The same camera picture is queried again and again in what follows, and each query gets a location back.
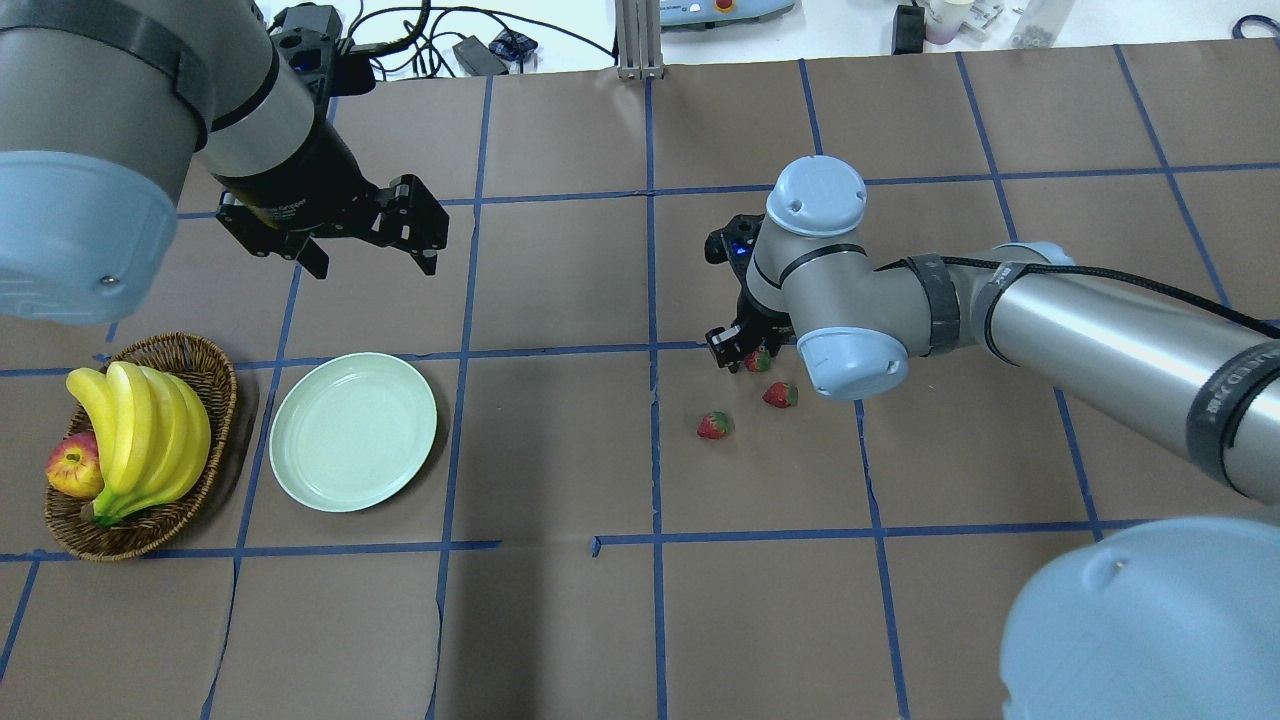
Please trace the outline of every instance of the brown woven basket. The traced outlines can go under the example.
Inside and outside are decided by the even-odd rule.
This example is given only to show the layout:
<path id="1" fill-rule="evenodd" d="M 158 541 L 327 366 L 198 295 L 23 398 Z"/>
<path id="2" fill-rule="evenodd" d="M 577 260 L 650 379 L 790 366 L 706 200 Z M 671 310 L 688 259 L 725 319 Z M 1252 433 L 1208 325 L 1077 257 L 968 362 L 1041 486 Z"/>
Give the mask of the brown woven basket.
<path id="1" fill-rule="evenodd" d="M 81 519 L 86 501 L 52 487 L 45 489 L 45 524 L 59 544 L 81 560 L 104 562 L 128 560 L 160 547 L 200 512 L 219 478 L 237 397 L 234 366 L 220 347 L 202 337 L 187 333 L 155 336 L 125 347 L 113 360 L 147 365 L 186 380 L 205 404 L 212 439 L 205 471 L 187 495 L 140 510 L 110 528 Z M 88 415 L 77 405 L 67 437 L 91 429 Z"/>

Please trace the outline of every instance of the fruit basket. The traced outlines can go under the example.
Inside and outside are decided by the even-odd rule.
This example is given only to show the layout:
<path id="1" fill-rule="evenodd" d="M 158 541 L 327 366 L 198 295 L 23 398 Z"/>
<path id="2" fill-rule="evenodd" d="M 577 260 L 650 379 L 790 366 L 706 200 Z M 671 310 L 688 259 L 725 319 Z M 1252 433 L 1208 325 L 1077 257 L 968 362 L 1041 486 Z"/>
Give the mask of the fruit basket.
<path id="1" fill-rule="evenodd" d="M 81 519 L 84 500 L 45 488 L 45 524 L 68 552 L 81 560 L 110 562 L 147 553 L 177 536 L 209 500 L 236 415 L 236 369 L 227 354 L 206 338 L 169 333 L 155 336 L 122 350 L 111 360 L 127 360 L 178 375 L 200 396 L 212 432 L 209 460 L 200 479 L 183 497 L 140 510 L 110 528 Z M 79 405 L 67 437 L 91 430 L 88 414 Z"/>

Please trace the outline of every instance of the apple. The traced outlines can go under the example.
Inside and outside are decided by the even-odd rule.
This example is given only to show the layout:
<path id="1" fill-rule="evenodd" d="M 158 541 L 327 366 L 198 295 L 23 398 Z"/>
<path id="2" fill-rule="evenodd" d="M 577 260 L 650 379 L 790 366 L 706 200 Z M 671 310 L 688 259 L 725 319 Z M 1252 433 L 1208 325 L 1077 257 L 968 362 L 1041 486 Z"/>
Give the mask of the apple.
<path id="1" fill-rule="evenodd" d="M 102 466 L 97 457 L 97 437 L 76 433 L 58 443 L 49 455 L 45 477 L 54 489 L 72 497 L 92 500 L 102 492 Z"/>

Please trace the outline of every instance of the red strawberry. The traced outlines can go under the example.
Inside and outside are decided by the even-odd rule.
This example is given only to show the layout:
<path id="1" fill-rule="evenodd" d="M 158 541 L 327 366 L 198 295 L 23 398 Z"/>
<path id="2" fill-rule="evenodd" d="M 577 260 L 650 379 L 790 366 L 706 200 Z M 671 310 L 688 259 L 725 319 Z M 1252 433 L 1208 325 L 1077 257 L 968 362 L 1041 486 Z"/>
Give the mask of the red strawberry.
<path id="1" fill-rule="evenodd" d="M 791 407 L 796 404 L 796 387 L 788 383 L 773 383 L 764 391 L 763 397 L 774 407 Z"/>
<path id="2" fill-rule="evenodd" d="M 703 421 L 698 425 L 698 437 L 707 439 L 719 439 L 733 432 L 733 420 L 719 410 L 703 415 Z"/>
<path id="3" fill-rule="evenodd" d="M 773 356 L 763 347 L 756 347 L 746 356 L 746 370 L 749 373 L 763 373 L 773 366 Z"/>

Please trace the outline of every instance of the light green plate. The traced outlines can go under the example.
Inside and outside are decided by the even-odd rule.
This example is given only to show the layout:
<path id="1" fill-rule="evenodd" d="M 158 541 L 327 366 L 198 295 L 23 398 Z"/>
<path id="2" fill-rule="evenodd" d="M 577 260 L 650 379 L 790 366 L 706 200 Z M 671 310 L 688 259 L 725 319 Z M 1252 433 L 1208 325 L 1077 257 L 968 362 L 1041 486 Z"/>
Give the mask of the light green plate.
<path id="1" fill-rule="evenodd" d="M 361 510 L 413 478 L 435 423 L 435 395 L 412 365 L 379 352 L 344 355 L 284 397 L 268 445 L 271 469 L 307 507 Z"/>

